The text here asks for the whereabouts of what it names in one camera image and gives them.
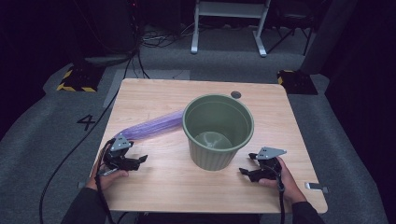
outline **black chair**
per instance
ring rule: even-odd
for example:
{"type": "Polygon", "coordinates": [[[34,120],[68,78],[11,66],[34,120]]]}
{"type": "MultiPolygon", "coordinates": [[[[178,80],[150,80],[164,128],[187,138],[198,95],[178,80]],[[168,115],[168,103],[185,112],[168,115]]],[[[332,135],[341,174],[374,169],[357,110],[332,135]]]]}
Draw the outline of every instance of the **black chair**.
{"type": "Polygon", "coordinates": [[[275,0],[272,7],[275,8],[276,18],[274,26],[277,29],[281,39],[274,44],[267,53],[270,53],[289,35],[294,35],[296,29],[301,29],[306,37],[306,44],[303,55],[306,54],[312,32],[317,24],[318,14],[323,12],[323,7],[328,0],[322,0],[316,6],[310,7],[306,2],[296,0],[275,0]],[[290,30],[282,37],[279,32],[280,27],[286,27],[290,30]],[[309,28],[308,35],[304,30],[309,28]]]}

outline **person's arm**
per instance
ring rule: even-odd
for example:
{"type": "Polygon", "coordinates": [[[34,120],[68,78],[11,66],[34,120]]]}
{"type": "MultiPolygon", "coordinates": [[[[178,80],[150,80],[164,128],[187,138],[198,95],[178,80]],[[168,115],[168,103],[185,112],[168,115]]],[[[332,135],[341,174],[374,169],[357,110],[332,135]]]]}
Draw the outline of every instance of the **person's arm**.
{"type": "MultiPolygon", "coordinates": [[[[96,167],[97,163],[93,166],[87,185],[71,203],[62,224],[100,224],[106,222],[106,210],[101,202],[94,179],[96,167]]],[[[110,175],[101,176],[102,190],[108,189],[119,177],[128,175],[126,171],[116,171],[110,175]]]]}
{"type": "MultiPolygon", "coordinates": [[[[279,157],[280,165],[282,166],[282,182],[285,186],[285,192],[283,196],[287,202],[291,203],[291,209],[293,212],[293,224],[321,224],[324,221],[318,215],[317,210],[312,207],[311,203],[309,203],[303,193],[298,188],[293,176],[291,175],[290,170],[286,166],[285,162],[279,157]]],[[[265,187],[277,189],[276,180],[270,179],[261,179],[259,181],[260,185],[265,187]]]]}

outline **black sleeve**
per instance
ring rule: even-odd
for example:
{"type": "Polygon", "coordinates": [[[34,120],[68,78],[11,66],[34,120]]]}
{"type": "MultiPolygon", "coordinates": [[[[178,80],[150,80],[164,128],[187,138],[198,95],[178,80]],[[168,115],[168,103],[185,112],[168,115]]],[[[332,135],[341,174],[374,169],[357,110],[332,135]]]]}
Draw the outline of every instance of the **black sleeve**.
{"type": "Polygon", "coordinates": [[[82,189],[67,210],[62,224],[100,224],[106,222],[106,211],[94,189],[82,189]]]}
{"type": "Polygon", "coordinates": [[[317,210],[309,202],[294,203],[291,209],[293,224],[324,224],[317,210]]]}

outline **person's right hand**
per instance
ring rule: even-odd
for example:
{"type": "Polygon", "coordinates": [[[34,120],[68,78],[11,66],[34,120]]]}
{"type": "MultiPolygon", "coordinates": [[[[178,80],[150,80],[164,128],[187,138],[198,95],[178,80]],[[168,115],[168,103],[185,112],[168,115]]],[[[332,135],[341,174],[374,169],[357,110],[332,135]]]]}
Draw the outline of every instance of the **person's right hand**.
{"type": "MultiPolygon", "coordinates": [[[[279,163],[282,166],[281,175],[282,175],[283,185],[285,186],[285,192],[283,194],[285,200],[291,203],[306,202],[305,196],[297,187],[297,184],[293,176],[291,175],[288,167],[286,166],[285,162],[283,162],[283,160],[280,157],[276,157],[276,158],[279,160],[279,163]]],[[[276,180],[263,178],[260,179],[259,184],[265,187],[277,189],[276,180]]]]}

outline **human hand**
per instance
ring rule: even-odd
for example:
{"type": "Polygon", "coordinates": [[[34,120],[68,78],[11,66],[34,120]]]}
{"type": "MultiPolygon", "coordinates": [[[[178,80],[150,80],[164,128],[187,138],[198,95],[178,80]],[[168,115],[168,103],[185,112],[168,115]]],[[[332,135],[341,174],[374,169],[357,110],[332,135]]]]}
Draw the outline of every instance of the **human hand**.
{"type": "MultiPolygon", "coordinates": [[[[90,179],[89,179],[87,185],[85,186],[86,188],[97,190],[96,181],[95,181],[97,167],[98,167],[98,161],[93,166],[90,179]]],[[[100,176],[100,184],[101,184],[102,190],[108,189],[116,179],[118,179],[120,177],[127,177],[127,176],[129,176],[129,173],[124,170],[118,170],[118,171],[113,172],[109,175],[100,176]]]]}
{"type": "MultiPolygon", "coordinates": [[[[276,157],[276,158],[279,161],[280,165],[282,166],[281,176],[282,176],[283,185],[285,186],[285,192],[283,194],[285,200],[291,203],[306,202],[305,196],[297,187],[297,184],[293,176],[291,175],[288,167],[286,166],[285,162],[283,162],[283,160],[280,157],[276,157]]],[[[272,189],[277,189],[276,180],[263,178],[259,180],[259,184],[272,189]]]]}

